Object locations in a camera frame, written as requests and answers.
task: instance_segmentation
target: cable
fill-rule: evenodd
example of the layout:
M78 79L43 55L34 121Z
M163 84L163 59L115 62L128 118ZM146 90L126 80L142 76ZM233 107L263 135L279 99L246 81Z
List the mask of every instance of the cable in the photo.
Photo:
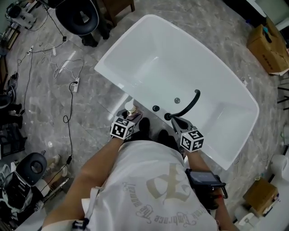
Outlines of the cable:
M62 66L63 66L63 64L64 64L65 62L67 62L67 61L75 62L75 61L79 61L79 60L81 60L81 61L83 62L83 63L82 63L82 67L81 67L81 69L80 69L80 71L79 71L79 73L78 73L78 75L77 75L77 78L79 78L80 72L82 71L82 69L83 69L83 67L84 67L84 60L83 60L83 59L65 60L65 61L62 62L62 64L60 65L60 67L57 67L57 65L56 65L55 63L53 63L53 64L55 64L55 66L57 67L57 69L55 69L55 71L54 71L54 73L53 73L53 78L54 78L54 79L57 78L57 76L58 76L58 74L59 74L59 72L60 72L61 69L66 69L66 70L68 70L68 71L70 71L70 72L72 73L72 77L76 80L76 77L74 76L73 71L72 71L72 70L69 70L67 67L63 67L63 68L62 68Z
M65 41L63 41L61 44L59 44L58 46L55 46L55 47L53 47L53 48L57 48L57 47L61 46L64 42L65 42ZM53 48L47 49L47 50L42 50L42 51L32 51L31 53L39 53L39 52L44 52L44 51L51 51Z
M67 165L67 163L58 171L58 173L60 173L61 171L62 171L62 169L64 169L64 167ZM55 175L54 175L54 177L44 186L44 188L40 191L40 192L42 192L49 184L50 184L50 182L57 176L57 174L58 173L56 173Z
M23 113L25 112L26 93L27 93L27 90L28 90L28 85L29 85L30 77L31 77L32 58L33 58L33 52L31 52L31 64L30 64L30 69L29 69L29 79L28 79L27 86L26 86L26 91L25 91L25 94L24 94L23 110L20 112L21 115L23 115Z
M25 55L22 59L17 59L17 71L16 71L16 73L18 73L18 68L21 65L22 61L25 59L26 55L27 55L27 52L25 53Z
M73 156L73 148L72 148L72 141L71 141L71 135L70 135L69 121L70 121L71 115L72 115L72 101L73 101L73 93L72 93L72 91L71 91L71 89L70 89L70 86L71 86L73 83L77 83L77 82L71 82L71 83L69 84L69 87L68 87L68 89L69 89L69 91L70 91L70 93L71 93L70 116L69 116L69 118L68 118L67 115L65 115L65 116L63 117L63 122L64 122L65 124L67 124L67 126L68 126L69 140L70 140L70 146L71 146L71 155L70 155L71 158L72 158L72 156Z
M46 23L47 19L48 19L48 14L47 14L47 16L46 16L46 19L45 19L44 23L41 25L40 28L38 28L38 29L36 29L36 30L30 30L30 29L28 29L28 28L26 28L26 29L29 30L29 31L33 31L33 32L35 32L35 31L41 29L41 28L44 26L44 24Z
M60 31L60 29L59 29L58 26L56 25L55 21L54 21L53 18L50 16L47 8L44 8L44 9L46 10L46 12L47 12L47 14L49 15L49 17L51 18L51 20L54 22L54 24L55 24L55 26L57 27L57 29L59 30L60 34L64 37L63 33Z

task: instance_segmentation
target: bathtub knob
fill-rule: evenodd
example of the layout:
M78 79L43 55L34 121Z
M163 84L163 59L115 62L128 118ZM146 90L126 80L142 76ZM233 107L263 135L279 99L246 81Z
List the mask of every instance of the bathtub knob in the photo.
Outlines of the bathtub knob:
M153 106L153 111L159 111L159 106L154 105L154 106Z

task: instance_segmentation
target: black faucet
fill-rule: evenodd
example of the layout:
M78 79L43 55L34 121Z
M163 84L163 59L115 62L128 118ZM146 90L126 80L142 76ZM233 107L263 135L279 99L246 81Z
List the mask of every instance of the black faucet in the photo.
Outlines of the black faucet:
M166 113L164 115L165 120L171 120L173 117L181 117L184 114L186 114L199 100L200 98L200 91L198 89L195 90L195 97L193 98L193 100L190 102L190 104L181 112L179 113L175 113L175 114L171 114L171 113Z

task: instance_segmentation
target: drain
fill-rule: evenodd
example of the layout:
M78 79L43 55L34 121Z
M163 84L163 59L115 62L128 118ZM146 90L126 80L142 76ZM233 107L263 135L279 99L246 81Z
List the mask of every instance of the drain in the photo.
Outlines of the drain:
M179 104L180 101L181 101L180 98L175 98L175 103L176 103L176 104Z

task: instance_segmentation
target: gray floor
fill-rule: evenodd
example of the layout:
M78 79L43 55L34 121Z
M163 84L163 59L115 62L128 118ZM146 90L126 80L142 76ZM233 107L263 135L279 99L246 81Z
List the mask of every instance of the gray floor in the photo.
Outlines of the gray floor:
M94 70L97 61L137 20L146 14L155 14L191 34L214 52L239 78L245 78L247 88L259 104L259 118L240 153L237 165L224 171L204 156L212 171L220 174L228 183L229 199L226 204L232 215L255 177L265 171L267 159L284 149L280 133L288 113L281 110L281 105L276 104L279 79L269 76L246 48L247 37L252 28L221 0L136 0L135 8L133 13L127 8L120 14L120 22L111 31L107 41L96 35L100 39L96 48L84 47L79 37L67 32L59 24L54 11L50 11L56 24L68 37L67 42L56 48L57 56L52 56L51 62L60 65L72 54L73 59L84 60L79 91L74 94L70 123L74 158L69 171L73 176L77 174L81 166L110 139L112 114L122 107L119 101L125 93ZM46 14L41 7L34 10L33 14L38 16L33 27L36 29L42 24ZM48 43L57 46L61 42L62 36L50 18L36 32L21 29L20 36L7 55L9 74L16 71L17 59L23 58L31 45L34 45L34 51L39 51ZM31 81L27 90L25 124L22 128L23 133L28 136L26 152L46 150L47 156L60 154L65 161L70 154L70 142L67 125L62 118L70 113L71 94L68 85L73 79L67 70L63 70L54 79L55 65L49 63L49 55L40 52L33 54L33 57L26 56L19 66L19 103L24 100L31 58ZM81 61L69 63L66 67L77 75ZM166 127L159 118L140 107L144 115L151 119L154 134Z

